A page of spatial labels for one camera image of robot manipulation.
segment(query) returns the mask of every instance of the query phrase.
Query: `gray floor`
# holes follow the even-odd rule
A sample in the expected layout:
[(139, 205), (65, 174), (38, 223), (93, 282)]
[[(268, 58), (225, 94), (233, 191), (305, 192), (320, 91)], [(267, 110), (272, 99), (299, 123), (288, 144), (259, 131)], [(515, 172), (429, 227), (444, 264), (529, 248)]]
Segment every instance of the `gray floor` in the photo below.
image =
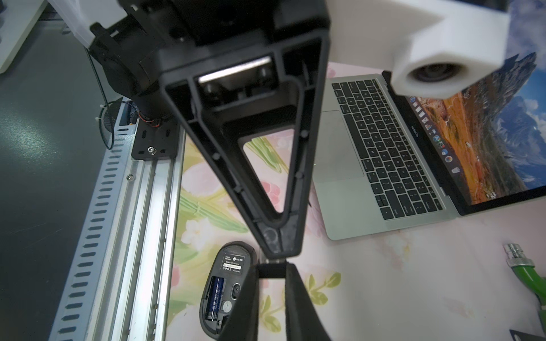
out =
[(0, 75), (0, 340), (49, 336), (104, 155), (101, 103), (58, 23), (39, 23)]

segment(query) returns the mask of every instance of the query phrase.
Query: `trackpad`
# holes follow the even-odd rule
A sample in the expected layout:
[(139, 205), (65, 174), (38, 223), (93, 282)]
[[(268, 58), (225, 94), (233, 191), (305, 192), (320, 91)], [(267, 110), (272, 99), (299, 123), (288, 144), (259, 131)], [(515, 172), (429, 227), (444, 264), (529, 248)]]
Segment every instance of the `trackpad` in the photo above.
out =
[(318, 128), (313, 180), (316, 183), (363, 177), (360, 160), (338, 110), (323, 111)]

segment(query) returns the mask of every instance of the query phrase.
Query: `desktop wallpaper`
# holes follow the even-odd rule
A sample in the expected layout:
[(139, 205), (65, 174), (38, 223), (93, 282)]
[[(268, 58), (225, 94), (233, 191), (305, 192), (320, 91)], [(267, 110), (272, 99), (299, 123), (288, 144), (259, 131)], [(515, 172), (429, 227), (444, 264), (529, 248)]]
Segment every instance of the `desktop wallpaper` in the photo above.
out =
[(546, 1), (509, 13), (501, 69), (449, 99), (410, 99), (469, 204), (546, 185)]

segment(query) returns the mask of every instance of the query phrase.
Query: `black mounting plate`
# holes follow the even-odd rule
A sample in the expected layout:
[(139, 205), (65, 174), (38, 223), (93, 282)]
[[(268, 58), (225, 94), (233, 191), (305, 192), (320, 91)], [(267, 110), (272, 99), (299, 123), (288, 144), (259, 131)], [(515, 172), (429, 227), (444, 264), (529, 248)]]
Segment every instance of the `black mounting plate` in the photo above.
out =
[[(176, 119), (162, 122), (158, 128), (139, 120), (131, 157), (144, 161), (174, 159), (178, 153), (179, 131), (180, 122)], [(153, 154), (148, 151), (150, 147), (155, 151)]]

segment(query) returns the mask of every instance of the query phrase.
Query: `camera lens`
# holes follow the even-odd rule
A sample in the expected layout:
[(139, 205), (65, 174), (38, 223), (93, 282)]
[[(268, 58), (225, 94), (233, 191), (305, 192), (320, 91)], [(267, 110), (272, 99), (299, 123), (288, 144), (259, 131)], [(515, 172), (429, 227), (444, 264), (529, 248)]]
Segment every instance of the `camera lens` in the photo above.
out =
[(415, 69), (412, 74), (421, 82), (440, 82), (455, 76), (461, 70), (461, 66), (455, 64), (429, 64)]

